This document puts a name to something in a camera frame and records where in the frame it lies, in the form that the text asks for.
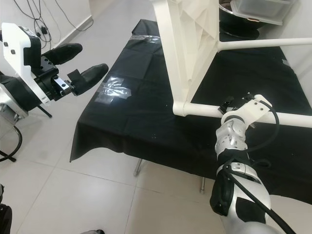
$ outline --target plastic container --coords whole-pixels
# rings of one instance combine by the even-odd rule
[[[232,0],[234,15],[265,23],[283,25],[295,0]]]

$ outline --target black chair leg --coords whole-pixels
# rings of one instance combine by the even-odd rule
[[[38,106],[38,108],[39,108],[42,112],[44,112],[49,118],[52,118],[52,115],[51,115],[49,112],[47,112],[46,110],[44,110],[41,106]]]

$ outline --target black clamp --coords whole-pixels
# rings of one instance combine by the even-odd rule
[[[221,112],[221,114],[225,114],[227,112],[227,109],[229,105],[234,101],[234,97],[228,96],[225,100],[225,102],[218,108],[218,111]]]
[[[251,93],[247,93],[247,95],[245,97],[242,98],[243,100],[245,100],[245,102],[249,102],[250,100],[254,99],[254,95],[252,95]]]

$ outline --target white wall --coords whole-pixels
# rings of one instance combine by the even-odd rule
[[[267,39],[312,38],[312,0],[297,0],[283,26],[269,26],[262,33]],[[284,46],[282,50],[312,105],[312,45]]]
[[[95,19],[98,17],[109,5],[116,0],[90,0],[90,8],[92,17]]]
[[[47,7],[50,9],[56,22],[58,23],[60,32],[58,30],[56,23],[53,21],[49,11],[45,7],[43,1],[46,3]],[[16,2],[19,4],[21,9],[25,13],[29,15],[31,14],[26,0],[16,0]],[[69,20],[76,27],[81,25],[91,16],[89,0],[58,0],[58,3],[65,11]],[[41,10],[42,17],[44,18],[44,21],[52,35],[52,46],[57,44],[60,36],[62,40],[75,30],[73,26],[70,25],[70,23],[66,20],[64,14],[58,8],[54,0],[41,0]],[[2,22],[15,23],[18,26],[26,26],[29,27],[33,32],[35,31],[34,21],[28,18],[27,16],[23,15],[22,12],[15,5],[13,0],[0,0],[0,24]],[[46,48],[43,49],[43,51],[46,51],[48,49],[49,46],[46,46]],[[10,67],[10,65],[6,63],[6,61],[3,58],[1,44],[0,44],[0,71],[5,73],[6,75],[14,74],[13,69]]]

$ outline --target metal table leg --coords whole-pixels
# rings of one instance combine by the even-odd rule
[[[137,176],[137,175],[138,175],[139,170],[140,170],[141,163],[142,163],[142,159],[139,158],[139,160],[138,160],[138,162],[137,162],[137,165],[136,165],[135,172],[133,173],[134,176]]]
[[[201,187],[200,187],[200,193],[201,193],[201,194],[204,194],[204,193],[205,193],[205,180],[206,180],[205,177],[203,177],[203,178],[201,179]]]

